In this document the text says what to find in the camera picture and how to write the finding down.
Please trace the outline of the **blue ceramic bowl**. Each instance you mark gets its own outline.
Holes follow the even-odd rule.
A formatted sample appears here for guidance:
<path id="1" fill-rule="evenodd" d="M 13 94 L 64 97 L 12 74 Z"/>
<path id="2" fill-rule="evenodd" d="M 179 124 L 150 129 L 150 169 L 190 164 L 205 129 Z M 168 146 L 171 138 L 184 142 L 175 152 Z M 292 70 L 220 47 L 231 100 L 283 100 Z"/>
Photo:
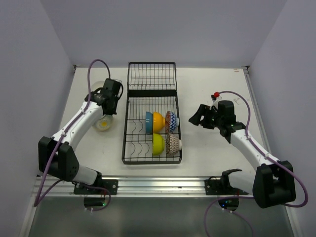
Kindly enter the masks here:
<path id="1" fill-rule="evenodd" d="M 154 117 L 151 112 L 146 112 L 145 116 L 145 130 L 146 134 L 152 134 L 153 133 L 153 125 L 154 125 Z"/>

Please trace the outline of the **white ceramic bowl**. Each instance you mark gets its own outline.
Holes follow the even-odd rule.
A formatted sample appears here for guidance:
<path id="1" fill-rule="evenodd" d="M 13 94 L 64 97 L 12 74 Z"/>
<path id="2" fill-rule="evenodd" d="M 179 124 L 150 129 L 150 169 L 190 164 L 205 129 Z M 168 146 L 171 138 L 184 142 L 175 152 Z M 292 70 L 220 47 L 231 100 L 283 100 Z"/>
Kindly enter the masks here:
<path id="1" fill-rule="evenodd" d="M 92 91 L 95 91 L 97 90 L 98 88 L 102 88 L 104 85 L 104 81 L 97 81 L 95 82 L 92 86 L 91 86 L 91 90 Z"/>

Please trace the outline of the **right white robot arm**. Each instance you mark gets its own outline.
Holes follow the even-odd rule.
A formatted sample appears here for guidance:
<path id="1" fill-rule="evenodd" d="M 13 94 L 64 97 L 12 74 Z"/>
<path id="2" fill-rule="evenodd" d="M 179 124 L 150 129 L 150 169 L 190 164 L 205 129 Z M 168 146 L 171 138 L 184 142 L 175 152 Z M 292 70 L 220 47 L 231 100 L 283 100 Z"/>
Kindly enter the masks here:
<path id="1" fill-rule="evenodd" d="M 236 119 L 232 101 L 222 100 L 213 106 L 201 104 L 189 122 L 206 129 L 219 129 L 221 136 L 237 148 L 255 170 L 255 175 L 238 168 L 222 172 L 222 192 L 231 194 L 236 189 L 242 190 L 253 195 L 261 208 L 285 204 L 296 199 L 291 163 L 280 161 L 270 156 L 267 151 L 258 151 L 260 144 L 250 141 L 246 126 Z"/>

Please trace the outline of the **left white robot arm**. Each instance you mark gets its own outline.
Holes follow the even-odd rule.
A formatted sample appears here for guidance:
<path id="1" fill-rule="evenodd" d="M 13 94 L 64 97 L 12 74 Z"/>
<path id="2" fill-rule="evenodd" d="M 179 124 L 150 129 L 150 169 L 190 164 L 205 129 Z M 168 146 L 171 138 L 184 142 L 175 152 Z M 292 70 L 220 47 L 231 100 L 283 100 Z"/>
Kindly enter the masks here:
<path id="1" fill-rule="evenodd" d="M 105 116 L 116 114 L 122 95 L 120 81 L 106 79 L 103 86 L 88 94 L 78 112 L 60 131 L 43 136 L 38 144 L 39 170 L 67 182 L 85 183 L 92 194 L 102 190 L 100 173 L 81 166 L 75 150 L 86 132 Z"/>

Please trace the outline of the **yellow checkered bowl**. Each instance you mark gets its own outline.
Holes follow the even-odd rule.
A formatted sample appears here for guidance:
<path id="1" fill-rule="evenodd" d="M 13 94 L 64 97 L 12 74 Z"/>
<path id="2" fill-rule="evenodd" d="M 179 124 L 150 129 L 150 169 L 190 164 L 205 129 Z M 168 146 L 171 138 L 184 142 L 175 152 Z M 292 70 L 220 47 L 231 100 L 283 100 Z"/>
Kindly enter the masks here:
<path id="1" fill-rule="evenodd" d="M 113 122 L 114 118 L 112 115 L 104 115 L 102 118 L 100 118 L 93 124 L 93 127 L 96 130 L 103 132 L 111 128 Z"/>

